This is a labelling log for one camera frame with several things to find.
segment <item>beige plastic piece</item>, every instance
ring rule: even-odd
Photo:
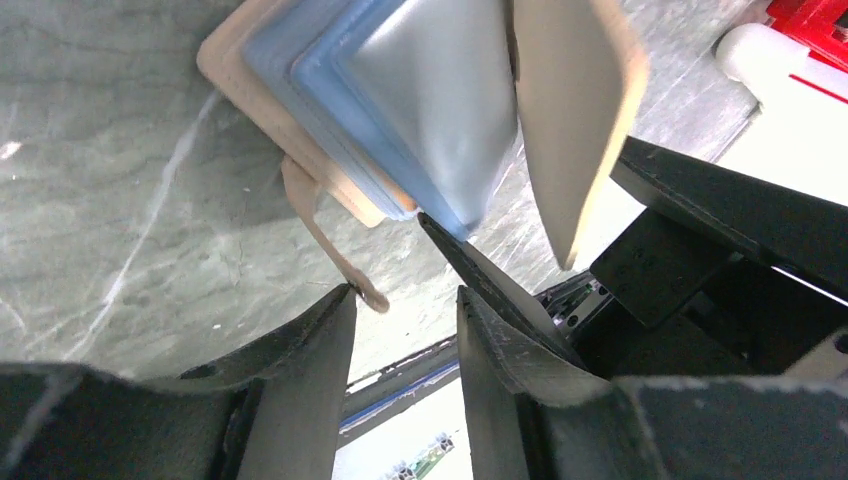
[[[615,0],[513,5],[530,183],[557,261],[569,269],[636,117],[648,61]]]
[[[365,300],[366,305],[379,313],[388,312],[389,300],[386,296],[374,287],[374,284],[362,271],[351,265],[347,258],[339,253],[333,242],[315,223],[315,203],[318,200],[318,194],[321,193],[321,185],[288,155],[283,158],[281,170],[289,203],[291,203],[303,224],[306,225],[306,229],[318,242],[318,245],[324,249],[336,268],[353,285],[356,292]]]
[[[315,143],[242,59],[242,47],[253,33],[292,3],[294,0],[245,1],[200,46],[197,66],[236,107],[359,221],[373,227],[385,218],[383,212]],[[387,177],[386,180],[400,203],[409,211],[415,210],[415,202]]]

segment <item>floor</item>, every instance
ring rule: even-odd
[[[171,375],[340,282],[285,200],[282,152],[195,67],[239,3],[0,2],[0,359]],[[748,3],[623,1],[652,62],[634,135],[711,160],[745,125],[753,98],[710,59]],[[458,278],[414,222],[367,230],[330,199],[318,220],[392,301],[360,309],[352,378],[455,330]],[[522,168],[473,241],[531,291],[568,275]]]
[[[462,384],[458,379],[340,448],[332,478],[390,480],[391,474],[403,466],[412,467],[442,436],[450,438],[455,448],[427,474],[427,479],[471,479]]]

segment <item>blue plastic tray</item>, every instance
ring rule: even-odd
[[[349,0],[302,0],[279,14],[251,38],[242,50],[247,65],[270,88],[295,119],[315,138],[342,170],[389,218],[406,220],[415,212],[406,211],[367,163],[338,124],[320,108],[315,108],[289,75],[291,64],[349,5]]]

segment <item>grey marble surface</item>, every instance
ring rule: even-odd
[[[200,76],[239,0],[0,2],[0,359],[181,372],[340,282],[285,200],[282,152]],[[637,136],[703,158],[753,108],[710,63],[746,1],[626,0],[650,50]],[[318,221],[392,301],[360,309],[351,377],[455,330],[458,278],[415,222]],[[474,236],[538,290],[565,278],[522,166]]]

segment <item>red object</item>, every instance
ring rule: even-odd
[[[848,0],[773,0],[766,12],[771,28],[810,47],[810,58],[848,73],[848,43],[836,25]]]
[[[798,75],[789,75],[789,78],[791,78],[792,80],[801,82],[804,85],[806,85],[806,86],[808,86],[808,87],[810,87],[814,90],[818,90],[819,92],[827,95],[828,97],[831,97],[831,98],[838,100],[842,103],[848,103],[848,98],[845,98],[845,97],[839,95],[838,93],[831,92],[830,90],[828,90],[826,88],[820,87],[820,86],[816,85],[815,83],[813,83],[809,80],[805,80],[805,79],[799,77]]]

